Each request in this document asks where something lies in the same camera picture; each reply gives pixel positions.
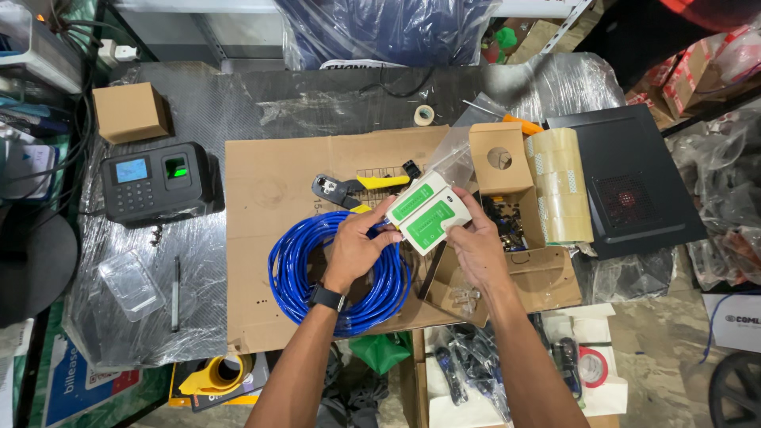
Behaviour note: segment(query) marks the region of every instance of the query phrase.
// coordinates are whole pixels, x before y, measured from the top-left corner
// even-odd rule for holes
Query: red tape roll
[[[581,356],[578,361],[578,372],[584,386],[597,388],[602,385],[608,377],[608,362],[603,354],[587,347],[579,347],[578,353]]]

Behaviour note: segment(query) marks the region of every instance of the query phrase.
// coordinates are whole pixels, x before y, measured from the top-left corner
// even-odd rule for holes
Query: carbon fiber surface
[[[175,135],[112,146],[98,138],[87,165],[81,212],[103,208],[98,175],[109,156],[195,141],[219,160],[224,142],[369,133],[414,126],[421,103],[433,107],[435,124],[453,124],[468,107],[461,100],[481,91],[513,115],[544,117],[624,105],[613,71],[596,56],[537,56],[523,65],[436,69],[422,90],[408,98],[379,88],[358,89],[379,78],[395,91],[414,88],[427,69],[344,69],[312,72],[221,74],[200,62],[145,63],[120,83],[149,81],[171,106]],[[103,216],[79,216],[82,255],[66,297],[64,325],[77,348],[99,371],[161,366],[225,354],[225,213],[165,225],[154,246],[153,228],[124,229]],[[180,256],[180,331],[170,332],[170,313],[158,310],[127,321],[97,266],[137,250],[162,292],[170,296],[174,257]],[[265,263],[252,260],[252,263]]]

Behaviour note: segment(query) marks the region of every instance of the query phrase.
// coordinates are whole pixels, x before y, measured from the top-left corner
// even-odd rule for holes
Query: green plastic bag
[[[412,338],[408,331],[375,334],[349,340],[349,348],[379,375],[412,355]]]
[[[515,36],[515,31],[512,28],[503,27],[494,36],[497,39],[497,43],[499,43],[499,49],[515,46],[518,43],[518,38]]]

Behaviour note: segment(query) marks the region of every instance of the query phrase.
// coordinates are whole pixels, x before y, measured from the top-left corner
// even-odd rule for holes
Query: clear tape roll
[[[550,245],[592,242],[592,220],[576,131],[555,128],[526,140],[545,240]]]

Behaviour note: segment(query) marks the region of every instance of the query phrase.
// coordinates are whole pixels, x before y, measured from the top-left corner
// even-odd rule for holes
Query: clear plastic container
[[[17,55],[0,57],[0,68],[23,66],[69,94],[82,92],[81,60],[77,53],[32,14],[13,2],[0,3],[0,34],[11,39]]]
[[[97,270],[131,322],[140,321],[164,306],[164,295],[137,251],[111,257],[101,262]]]

